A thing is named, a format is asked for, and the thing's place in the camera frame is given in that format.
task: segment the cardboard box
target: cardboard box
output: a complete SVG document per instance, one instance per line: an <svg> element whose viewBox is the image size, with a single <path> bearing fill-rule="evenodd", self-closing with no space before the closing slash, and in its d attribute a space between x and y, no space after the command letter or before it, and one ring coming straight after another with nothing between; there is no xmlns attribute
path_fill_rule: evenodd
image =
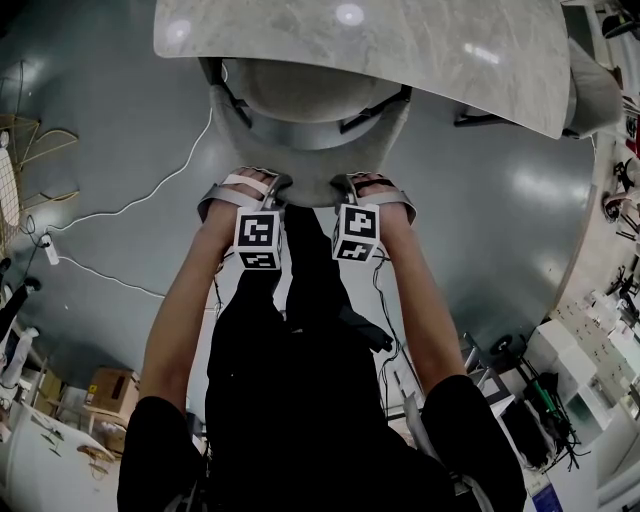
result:
<svg viewBox="0 0 640 512"><path fill-rule="evenodd" d="M98 368L87 391L85 408L129 421L138 403L140 378L133 370Z"/></svg>

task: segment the marble tabletop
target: marble tabletop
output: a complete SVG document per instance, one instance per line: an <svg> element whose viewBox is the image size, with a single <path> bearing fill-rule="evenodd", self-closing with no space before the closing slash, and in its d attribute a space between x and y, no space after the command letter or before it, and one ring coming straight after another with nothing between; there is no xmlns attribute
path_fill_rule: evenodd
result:
<svg viewBox="0 0 640 512"><path fill-rule="evenodd" d="M155 51L362 73L561 136L570 67L557 0L344 1L158 0Z"/></svg>

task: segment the gray floor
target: gray floor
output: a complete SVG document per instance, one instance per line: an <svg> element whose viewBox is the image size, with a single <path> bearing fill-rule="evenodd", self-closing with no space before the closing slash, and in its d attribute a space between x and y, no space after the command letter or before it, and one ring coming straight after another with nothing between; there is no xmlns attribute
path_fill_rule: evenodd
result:
<svg viewBox="0 0 640 512"><path fill-rule="evenodd" d="M153 53L154 4L34 0L0 40L4 76L15 76L14 64L25 61L21 113L41 119L45 129L66 128L80 137L77 145L24 172L26 196L80 190L73 201L33 210L39 231L117 210L145 195L182 165L205 126L207 84L198 63ZM9 112L12 83L0 98ZM487 347L504 333L530 332L551 306L579 238L593 150L590 141L554 141L515 126L456 130L452 121L459 108L418 92L386 173L416 203L416 227L459 332L470 331ZM80 223L55 236L56 247L105 274L164 292L199 225L198 199L232 166L212 127L189 168L152 200L118 217ZM330 210L321 212L321 221L329 231ZM26 267L29 244L14 244L14 284ZM384 325L371 272L349 266L344 281L356 309ZM22 320L41 329L40 347L66 363L68 378L86 377L87 347L140 369L158 300L68 262L51 267L42 251L30 273L44 287L29 299ZM232 264L221 276L226 301L237 275ZM390 269L382 281L402 332ZM284 279L279 303L286 285ZM212 326L208 315L190 391L197 409Z"/></svg>

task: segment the white cable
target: white cable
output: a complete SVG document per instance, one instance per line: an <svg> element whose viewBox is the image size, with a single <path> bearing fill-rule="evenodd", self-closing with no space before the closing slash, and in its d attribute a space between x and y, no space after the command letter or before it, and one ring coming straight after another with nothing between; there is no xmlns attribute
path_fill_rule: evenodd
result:
<svg viewBox="0 0 640 512"><path fill-rule="evenodd" d="M117 277L107 276L105 274L102 274L102 273L98 272L97 270L92 269L91 267L86 267L86 266L82 265L81 263L78 263L77 261L75 261L75 260L73 260L71 258L68 258L67 256L58 256L58 259L65 260L65 261L68 261L70 263L73 263L77 267L80 267L82 270L86 270L87 272L91 272L92 274L94 274L94 275L96 275L98 277L101 277L102 279L106 279L107 281L116 282L116 283L124 286L125 288L131 288L132 290L138 290L139 292L146 293L147 295L149 295L151 297L156 297L158 299L164 299L166 297L166 295L162 295L161 293L156 293L156 292L149 291L146 288L142 288L142 286L135 286L133 284L127 284L124 281L120 281L120 279L118 279ZM216 304L212 308L205 308L205 311L212 312L212 313L217 313L218 309L219 309L219 306Z"/></svg>
<svg viewBox="0 0 640 512"><path fill-rule="evenodd" d="M156 188L154 188L150 194L147 194L144 197L141 197L140 199L136 199L135 201L130 202L128 205L124 206L123 208L121 208L120 210L118 210L117 212L98 212L98 213L92 213L90 215L86 215L84 217L80 217L76 220L74 220L73 222L71 222L71 224L67 224L65 227L63 228L59 228L57 226L47 226L47 229L45 230L45 232L49 231L49 229L54 229L56 231L65 231L67 229L69 229L71 226L73 226L74 224L77 224L78 222L82 222L88 219L91 219L93 217L111 217L111 216L115 216L115 215L120 215L121 213L126 212L129 208L131 208L133 205L136 204L140 204L143 201L146 201L147 199L151 199L155 193L158 191L158 189L164 185L167 181L169 181L171 178L173 178L174 176L177 176L178 174L180 174L182 171L184 171L187 166L189 165L189 162L191 162L191 157L193 156L193 152L196 149L196 146L198 145L198 142L200 142L200 139L204 136L204 134L207 132L207 130L209 129L209 126L211 126L211 119L213 118L213 108L209 109L209 121L207 122L207 126L204 127L204 130L202 130L202 133L198 136L198 138L196 139L196 141L193 143L193 146L191 147L191 151L189 152L189 157L187 158L187 161L185 162L185 164L180 167L180 169L178 169L177 171L173 171L171 174L169 174L169 176L167 176L166 178L164 178L160 183L158 183L156 185Z"/></svg>

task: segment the chair leg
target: chair leg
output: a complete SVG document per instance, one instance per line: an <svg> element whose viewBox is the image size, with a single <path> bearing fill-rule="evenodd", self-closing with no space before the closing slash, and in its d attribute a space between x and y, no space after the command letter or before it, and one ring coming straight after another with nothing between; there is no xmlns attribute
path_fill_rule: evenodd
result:
<svg viewBox="0 0 640 512"><path fill-rule="evenodd" d="M458 119L453 122L453 126L456 128L462 128L465 126L489 126L492 124L516 124L511 121L507 121L495 114L487 114L484 116L468 116L467 114L460 114Z"/></svg>
<svg viewBox="0 0 640 512"><path fill-rule="evenodd" d="M231 106L238 114L238 117L247 125L248 128L251 128L253 123L244 110L242 110L242 107L246 107L247 103L244 100L239 100L233 95L231 89L229 89L222 76L222 58L200 57L198 60L200 61L200 66L202 67L202 71L209 85L219 85L224 89L227 96L229 96Z"/></svg>
<svg viewBox="0 0 640 512"><path fill-rule="evenodd" d="M360 112L360 114L358 114L355 119L352 119L348 123L341 123L340 134L344 135L357 126L360 126L362 123L368 121L369 119L382 114L383 110L387 108L387 106L395 103L396 101L405 101L407 103L410 102L412 92L413 89L411 87L409 87L408 85L403 85L399 93L394 94L381 103L378 103L375 107L365 108L362 112Z"/></svg>

